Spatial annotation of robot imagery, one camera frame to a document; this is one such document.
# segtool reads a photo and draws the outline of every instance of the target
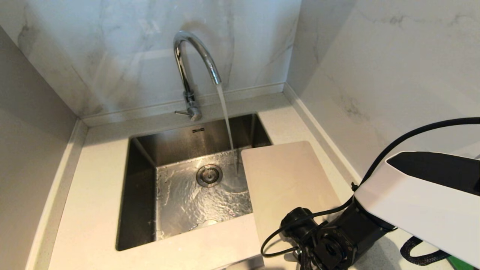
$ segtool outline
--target stainless steel sink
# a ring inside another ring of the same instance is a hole
[[[271,145],[256,114],[130,140],[117,250],[252,212],[240,151]]]

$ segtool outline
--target drain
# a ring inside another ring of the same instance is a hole
[[[222,180],[222,169],[216,165],[209,164],[201,167],[197,172],[197,182],[204,187],[212,187]]]

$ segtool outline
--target marble backsplash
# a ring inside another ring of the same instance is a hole
[[[480,2],[303,0],[287,83],[359,175],[416,127],[480,116]],[[480,158],[480,126],[397,150]]]
[[[0,0],[0,25],[80,117],[182,99],[179,30],[212,54],[226,91],[286,81],[300,0]],[[198,95],[215,93],[187,45]]]

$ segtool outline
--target cutting board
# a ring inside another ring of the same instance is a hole
[[[241,156],[260,243],[296,207],[315,213],[341,204],[309,142],[246,149]],[[279,236],[270,243],[274,244],[267,253],[292,247]],[[269,270],[294,270],[297,266],[284,256],[264,258],[264,262]]]

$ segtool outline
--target water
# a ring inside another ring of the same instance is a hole
[[[246,148],[156,168],[156,240],[252,213],[243,162],[236,160],[237,152]],[[223,172],[220,182],[209,188],[196,181],[197,171],[207,164]]]
[[[228,138],[230,140],[230,147],[232,150],[234,150],[232,132],[230,131],[230,122],[228,121],[227,105],[225,103],[225,97],[223,96],[223,89],[221,84],[216,86],[216,91],[218,92],[218,96],[220,97],[220,103],[222,103],[223,117],[225,117],[225,122],[227,123],[227,131],[228,131]]]

